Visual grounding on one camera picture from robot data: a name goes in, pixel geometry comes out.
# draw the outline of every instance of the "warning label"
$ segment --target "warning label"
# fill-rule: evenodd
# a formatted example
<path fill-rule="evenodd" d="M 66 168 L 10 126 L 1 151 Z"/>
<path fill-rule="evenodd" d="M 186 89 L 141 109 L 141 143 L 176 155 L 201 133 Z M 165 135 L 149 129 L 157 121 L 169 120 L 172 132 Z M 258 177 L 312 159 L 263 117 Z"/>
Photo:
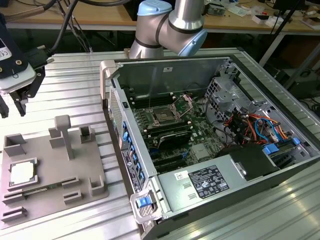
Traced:
<path fill-rule="evenodd" d="M 216 165 L 190 172 L 189 177 L 199 197 L 202 199 L 229 189 Z"/>

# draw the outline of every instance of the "circuit board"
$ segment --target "circuit board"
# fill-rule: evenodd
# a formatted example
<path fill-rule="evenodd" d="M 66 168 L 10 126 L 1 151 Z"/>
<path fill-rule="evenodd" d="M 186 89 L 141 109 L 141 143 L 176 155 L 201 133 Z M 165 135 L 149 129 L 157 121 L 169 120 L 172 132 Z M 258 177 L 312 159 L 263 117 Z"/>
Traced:
<path fill-rule="evenodd" d="M 145 141 L 154 166 L 160 173 L 210 160 L 224 147 L 200 107 L 194 101 L 179 99 L 174 105 L 133 109 L 141 133 L 159 126 L 170 126 L 173 123 L 190 124 L 189 141 L 178 144 L 177 147 L 158 149 Z"/>

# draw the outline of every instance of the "workbench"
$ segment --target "workbench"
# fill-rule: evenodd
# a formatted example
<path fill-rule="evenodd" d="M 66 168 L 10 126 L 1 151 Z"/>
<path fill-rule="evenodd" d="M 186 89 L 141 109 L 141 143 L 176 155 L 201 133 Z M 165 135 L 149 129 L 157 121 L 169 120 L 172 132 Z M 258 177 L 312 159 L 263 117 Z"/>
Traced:
<path fill-rule="evenodd" d="M 197 55 L 235 55 L 281 102 L 320 139 L 320 121 L 293 98 L 244 51 L 236 48 L 202 49 Z M 166 51 L 166 56 L 174 54 Z M 70 115 L 71 126 L 95 130 L 110 195 L 104 199 L 0 230 L 1 240 L 92 239 L 138 240 L 139 228 L 129 203 L 100 100 L 99 65 L 124 59 L 123 52 L 73 53 L 53 56 L 38 94 L 20 117 L 13 101 L 4 96 L 9 117 L 0 119 L 0 151 L 5 135 L 24 139 L 48 135 L 54 117 Z M 257 89 L 248 93 L 259 100 Z M 171 232 L 161 240 L 176 239 L 312 239 L 320 238 L 320 163 L 268 191 L 218 211 Z"/>
<path fill-rule="evenodd" d="M 33 0 L 21 0 L 24 3 L 33 4 Z M 251 7 L 262 6 L 265 11 L 273 16 L 274 9 L 267 6 L 264 3 L 253 0 L 246 3 Z M 32 9 L 34 7 L 28 6 L 11 0 L 9 7 L 0 8 L 0 12 L 4 15 L 10 15 L 22 11 Z M 81 24 L 84 30 L 96 30 L 96 31 L 135 31 L 136 22 L 132 21 L 125 7 L 98 7 L 87 5 L 79 2 L 74 10 L 74 16 Z M 240 17 L 232 12 L 226 11 L 225 16 L 212 16 L 206 15 L 204 21 L 204 28 L 209 33 L 233 33 L 233 34 L 270 34 L 271 27 L 267 25 L 259 25 L 251 20 L 250 15 Z M 260 64 L 264 66 L 272 53 L 276 50 L 282 39 L 286 35 L 311 35 L 320 36 L 320 30 L 313 30 L 307 25 L 303 24 L 300 20 L 301 16 L 293 16 L 293 21 L 288 23 L 283 31 L 277 36 L 273 44 L 267 50 L 265 55 L 260 61 Z M 7 24 L 8 28 L 15 29 L 60 29 L 63 17 L 61 16 L 57 7 L 51 8 L 49 11 L 28 17 L 17 22 L 10 22 Z"/>

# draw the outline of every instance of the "motherboard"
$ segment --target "motherboard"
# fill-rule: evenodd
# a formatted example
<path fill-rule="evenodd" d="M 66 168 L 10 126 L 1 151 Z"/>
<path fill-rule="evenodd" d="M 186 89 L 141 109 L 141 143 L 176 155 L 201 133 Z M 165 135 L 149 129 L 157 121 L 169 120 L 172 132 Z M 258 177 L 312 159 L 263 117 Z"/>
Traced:
<path fill-rule="evenodd" d="M 173 103 L 132 108 L 159 173 L 207 161 L 224 147 L 203 113 L 203 103 L 182 94 Z"/>

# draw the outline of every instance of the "desk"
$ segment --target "desk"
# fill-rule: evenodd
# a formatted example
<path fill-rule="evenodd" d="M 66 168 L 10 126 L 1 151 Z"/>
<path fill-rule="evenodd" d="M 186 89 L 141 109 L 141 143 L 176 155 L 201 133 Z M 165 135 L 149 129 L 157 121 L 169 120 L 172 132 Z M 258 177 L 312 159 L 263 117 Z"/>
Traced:
<path fill-rule="evenodd" d="M 32 4 L 32 0 L 21 0 Z M 263 6 L 269 15 L 273 15 L 274 9 L 257 0 L 247 3 L 249 6 Z M 11 0 L 9 7 L 0 8 L 4 15 L 32 9 L 32 6 L 24 5 L 15 0 Z M 135 31 L 136 22 L 132 21 L 124 6 L 98 7 L 79 2 L 74 10 L 74 16 L 84 30 L 97 31 Z M 274 43 L 270 46 L 260 61 L 263 66 L 275 49 L 278 47 L 285 35 L 313 35 L 320 36 L 320 31 L 315 31 L 306 26 L 300 20 L 302 17 L 293 16 L 293 21 L 288 23 L 283 31 L 277 36 Z M 32 16 L 17 22 L 7 24 L 8 28 L 16 29 L 60 29 L 63 18 L 57 8 L 43 14 Z M 259 25 L 251 20 L 251 16 L 237 16 L 232 12 L 226 11 L 225 16 L 205 16 L 204 28 L 209 33 L 238 33 L 238 34 L 269 34 L 271 27 Z"/>

